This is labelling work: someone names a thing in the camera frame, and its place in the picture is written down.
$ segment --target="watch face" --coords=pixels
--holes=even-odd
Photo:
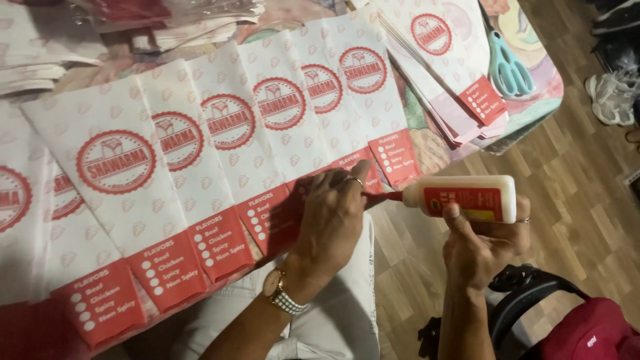
[[[272,296],[278,288],[278,283],[280,283],[280,271],[278,271],[278,269],[274,269],[264,279],[262,293],[265,294],[265,296]]]

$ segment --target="red circular logo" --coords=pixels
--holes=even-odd
[[[17,224],[29,211],[31,187],[27,179],[0,165],[0,233]]]
[[[440,17],[430,13],[423,13],[413,19],[411,34],[418,46],[431,55],[442,55],[451,47],[449,25]]]
[[[60,220],[75,212],[84,204],[69,176],[65,173],[53,178],[54,207],[51,220]]]
[[[198,124],[177,111],[158,113],[152,119],[169,171],[176,172],[191,166],[202,153],[204,144]]]
[[[144,185],[156,168],[156,154],[142,136],[111,130],[90,138],[80,148],[76,169],[95,191],[124,194]]]
[[[246,144],[255,131],[255,116],[243,98],[231,94],[214,95],[202,101],[207,127],[219,150],[233,150]]]
[[[358,94],[371,94],[387,80],[385,61],[368,47],[356,46],[340,56],[340,66],[347,78],[347,86]]]
[[[264,124],[269,129],[289,129],[305,116],[305,97],[302,90],[291,80],[264,79],[253,87],[253,94]]]
[[[310,64],[302,66],[307,82],[307,92],[316,114],[333,111],[342,100],[342,84],[328,67]]]

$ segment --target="wooden floor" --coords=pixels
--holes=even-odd
[[[565,85],[560,109],[503,156],[479,153],[442,175],[508,174],[532,204],[529,262],[561,275],[592,296],[619,303],[640,327],[640,211],[621,183],[640,168],[624,139],[630,128],[605,127],[593,116],[583,80],[602,73],[589,54],[596,13],[583,0],[520,0]],[[384,359],[418,359],[417,331],[442,313],[448,232],[400,203],[371,209],[376,230],[376,307]],[[544,337],[577,297],[556,293],[523,323],[533,341]]]

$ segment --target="shoe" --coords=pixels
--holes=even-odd
[[[625,135],[625,139],[627,139],[628,142],[640,142],[640,129],[629,131]]]
[[[640,0],[629,0],[594,20],[591,33],[603,35],[640,25]]]
[[[601,76],[591,76],[584,83],[591,98],[591,109],[605,125],[632,125],[636,119],[633,102],[639,93],[637,74],[616,71]]]

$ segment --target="white pants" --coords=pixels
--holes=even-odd
[[[380,358],[373,292],[373,224],[367,213],[363,221],[362,234],[347,266],[303,314],[293,318],[267,360]],[[174,346],[173,358],[197,360],[262,291],[264,278],[274,267],[275,262],[271,262],[203,300],[198,317]]]

